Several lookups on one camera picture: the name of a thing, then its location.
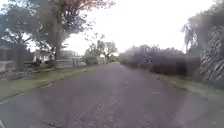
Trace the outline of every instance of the grass verge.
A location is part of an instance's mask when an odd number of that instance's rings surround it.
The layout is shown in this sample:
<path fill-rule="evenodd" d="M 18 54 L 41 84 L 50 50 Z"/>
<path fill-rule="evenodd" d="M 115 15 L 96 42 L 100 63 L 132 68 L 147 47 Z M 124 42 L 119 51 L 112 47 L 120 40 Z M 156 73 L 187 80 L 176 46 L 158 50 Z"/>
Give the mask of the grass verge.
<path fill-rule="evenodd" d="M 58 80 L 73 77 L 81 72 L 92 70 L 93 67 L 83 67 L 78 69 L 57 69 L 47 72 L 34 73 L 29 80 L 0 81 L 0 100 L 16 96 L 26 91 L 30 91 Z"/>
<path fill-rule="evenodd" d="M 164 82 L 170 83 L 175 88 L 192 92 L 205 99 L 209 99 L 219 103 L 220 105 L 224 105 L 224 91 L 222 90 L 175 76 L 156 75 L 156 77 L 160 78 Z"/>

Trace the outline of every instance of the overcast sky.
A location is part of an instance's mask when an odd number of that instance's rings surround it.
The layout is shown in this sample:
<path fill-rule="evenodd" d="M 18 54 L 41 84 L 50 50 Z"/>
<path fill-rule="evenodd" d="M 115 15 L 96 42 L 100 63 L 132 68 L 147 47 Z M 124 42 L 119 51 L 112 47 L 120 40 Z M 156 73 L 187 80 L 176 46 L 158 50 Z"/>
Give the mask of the overcast sky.
<path fill-rule="evenodd" d="M 89 13 L 89 19 L 96 18 L 93 31 L 105 34 L 108 41 L 114 40 L 119 52 L 141 44 L 183 50 L 181 28 L 190 16 L 207 9 L 212 1 L 115 0 L 116 5 L 112 8 Z M 83 54 L 90 44 L 83 34 L 71 35 L 65 42 L 69 44 L 67 49 L 79 54 Z"/>

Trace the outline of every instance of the shrub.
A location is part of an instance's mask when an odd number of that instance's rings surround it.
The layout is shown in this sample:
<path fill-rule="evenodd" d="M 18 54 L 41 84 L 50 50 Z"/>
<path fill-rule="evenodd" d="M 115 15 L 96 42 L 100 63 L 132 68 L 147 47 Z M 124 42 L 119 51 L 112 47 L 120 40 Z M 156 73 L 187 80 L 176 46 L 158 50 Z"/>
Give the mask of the shrub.
<path fill-rule="evenodd" d="M 41 62 L 40 61 L 35 61 L 35 62 L 24 62 L 24 64 L 26 65 L 27 68 L 31 68 L 31 67 L 40 67 Z"/>
<path fill-rule="evenodd" d="M 85 57 L 85 62 L 87 65 L 96 65 L 97 64 L 97 57 L 89 56 Z"/>
<path fill-rule="evenodd" d="M 166 75 L 186 76 L 193 74 L 199 66 L 193 65 L 196 61 L 199 61 L 197 64 L 200 64 L 199 58 L 187 58 L 181 51 L 173 48 L 160 49 L 158 46 L 150 47 L 147 45 L 132 47 L 120 55 L 122 64 L 147 68 L 151 72 Z"/>
<path fill-rule="evenodd" d="M 47 64 L 47 67 L 46 68 L 54 68 L 55 67 L 54 60 L 47 60 L 44 63 Z"/>

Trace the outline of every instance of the road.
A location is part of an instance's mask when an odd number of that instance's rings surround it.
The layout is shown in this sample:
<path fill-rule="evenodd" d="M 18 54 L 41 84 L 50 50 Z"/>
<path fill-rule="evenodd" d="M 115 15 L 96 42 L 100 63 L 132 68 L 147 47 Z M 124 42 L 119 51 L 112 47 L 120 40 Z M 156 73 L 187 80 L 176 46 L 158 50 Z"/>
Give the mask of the road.
<path fill-rule="evenodd" d="M 223 128 L 224 110 L 111 63 L 0 103 L 0 128 Z"/>

